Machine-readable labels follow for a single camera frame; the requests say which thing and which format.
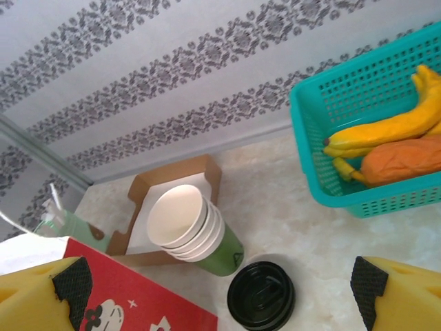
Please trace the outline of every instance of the cartoon print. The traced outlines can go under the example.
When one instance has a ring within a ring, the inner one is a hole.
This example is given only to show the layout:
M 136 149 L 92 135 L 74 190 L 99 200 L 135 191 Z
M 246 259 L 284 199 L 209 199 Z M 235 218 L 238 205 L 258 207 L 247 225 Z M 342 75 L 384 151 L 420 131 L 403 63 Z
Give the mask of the cartoon print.
M 120 331 L 124 322 L 124 310 L 115 301 L 108 299 L 95 310 L 85 312 L 85 331 Z
M 170 326 L 170 323 L 168 323 L 167 317 L 163 317 L 161 319 L 161 322 L 159 322 L 158 325 L 152 324 L 150 326 L 150 331 L 171 331 L 172 327 Z

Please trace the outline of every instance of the damask pattern stripe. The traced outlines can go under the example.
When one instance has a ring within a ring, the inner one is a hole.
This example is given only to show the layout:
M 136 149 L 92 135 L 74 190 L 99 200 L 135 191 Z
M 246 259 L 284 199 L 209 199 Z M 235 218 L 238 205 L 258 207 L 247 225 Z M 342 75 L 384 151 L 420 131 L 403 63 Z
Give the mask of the damask pattern stripe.
M 279 0 L 250 11 L 246 19 L 236 18 L 215 34 L 206 33 L 162 59 L 122 77 L 102 90 L 62 109 L 28 128 L 49 144 L 194 81 L 212 70 L 224 68 L 302 33 L 321 26 L 325 19 L 337 19 L 342 11 L 363 8 L 377 0 Z
M 21 214 L 18 219 L 18 223 L 30 231 L 35 230 L 40 223 L 41 215 L 45 212 L 43 202 L 52 197 L 49 186 L 51 183 L 55 185 L 60 197 L 63 197 L 66 190 L 69 188 L 67 181 L 64 181 L 56 174 L 50 174 L 49 178 L 44 181 L 43 187 L 37 192 L 37 195 L 32 198 L 30 205 L 26 208 L 26 211 Z M 15 237 L 19 234 L 21 234 L 21 231 L 15 230 L 14 232 L 11 232 L 6 239 Z
M 101 48 L 130 33 L 146 19 L 153 19 L 161 9 L 168 9 L 171 1 L 92 1 L 90 8 L 82 8 L 75 17 L 0 72 L 0 112 L 5 112 L 67 70 L 100 52 Z
M 412 32 L 413 30 L 407 30 L 399 33 L 397 39 Z M 388 42 L 388 39 L 382 39 L 378 42 L 378 46 L 383 46 Z M 74 154 L 67 160 L 73 166 L 85 171 L 210 130 L 264 115 L 267 112 L 277 111 L 282 106 L 289 106 L 289 92 L 298 82 L 374 48 L 371 45 L 366 45 L 358 48 L 352 55 L 342 54 L 338 60 L 328 59 L 320 62 L 317 67 L 308 67 L 304 72 L 296 71 L 288 74 L 285 78 L 276 79 L 275 82 L 260 84 L 246 92 L 239 92 L 221 101 L 211 102 L 197 110 L 190 110 L 177 117 L 171 117 L 142 130 L 133 131 Z
M 0 154 L 0 197 L 15 184 L 26 168 L 31 164 L 32 158 L 14 146 Z
M 5 10 L 11 9 L 14 2 L 11 0 L 0 0 L 0 16 L 5 13 Z

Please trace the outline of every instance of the white paper cup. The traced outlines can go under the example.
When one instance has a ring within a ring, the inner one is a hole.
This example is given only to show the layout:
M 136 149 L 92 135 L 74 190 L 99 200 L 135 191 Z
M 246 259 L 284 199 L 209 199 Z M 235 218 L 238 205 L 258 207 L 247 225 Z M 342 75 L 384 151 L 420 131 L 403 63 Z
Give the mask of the white paper cup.
M 147 235 L 159 246 L 177 248 L 192 240 L 207 216 L 207 203 L 192 185 L 168 190 L 153 205 L 147 219 Z
M 209 239 L 210 233 L 215 228 L 216 224 L 218 223 L 216 211 L 213 209 L 210 203 L 207 203 L 207 217 L 205 218 L 205 222 L 203 224 L 203 227 L 201 228 L 201 231 L 199 231 L 196 236 L 193 237 L 188 243 L 179 246 L 177 248 L 166 248 L 161 247 L 164 251 L 169 253 L 170 255 L 177 255 L 177 254 L 185 254 L 194 248 L 197 248 L 199 245 L 206 242 L 206 240 Z
M 225 234 L 225 222 L 223 221 L 222 216 L 217 208 L 216 214 L 218 216 L 218 223 L 215 231 L 211 233 L 209 239 L 204 242 L 203 245 L 200 245 L 200 247 L 197 247 L 186 254 L 175 256 L 176 259 L 186 262 L 197 262 L 205 259 L 217 249 Z

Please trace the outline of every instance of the table surface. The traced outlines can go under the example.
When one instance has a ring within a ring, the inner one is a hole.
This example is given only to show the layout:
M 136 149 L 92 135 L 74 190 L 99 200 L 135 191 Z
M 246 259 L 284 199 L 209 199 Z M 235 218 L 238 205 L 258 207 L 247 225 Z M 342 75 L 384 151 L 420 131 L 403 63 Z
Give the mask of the table surface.
M 358 255 L 441 271 L 441 203 L 370 219 L 321 206 L 309 192 L 291 135 L 214 158 L 223 170 L 218 207 L 243 242 L 245 260 L 275 261 L 296 287 L 296 307 L 282 330 L 365 331 L 349 286 Z M 127 198 L 133 178 L 92 186 L 76 213 L 106 232 L 124 231 L 134 210 Z M 233 276 L 216 277 L 191 264 L 137 271 L 217 314 L 220 331 L 244 330 L 227 309 Z

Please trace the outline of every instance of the teal plastic basket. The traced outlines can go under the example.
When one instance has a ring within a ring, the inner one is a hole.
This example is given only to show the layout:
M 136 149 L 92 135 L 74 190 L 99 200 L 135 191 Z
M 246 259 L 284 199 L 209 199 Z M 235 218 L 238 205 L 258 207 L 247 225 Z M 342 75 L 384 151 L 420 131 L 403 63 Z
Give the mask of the teal plastic basket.
M 357 217 L 441 201 L 441 172 L 367 189 L 347 183 L 323 140 L 363 123 L 407 112 L 418 96 L 411 75 L 419 64 L 441 72 L 441 22 L 305 79 L 291 91 L 291 117 L 302 170 L 317 202 Z M 348 160 L 356 168 L 361 159 Z

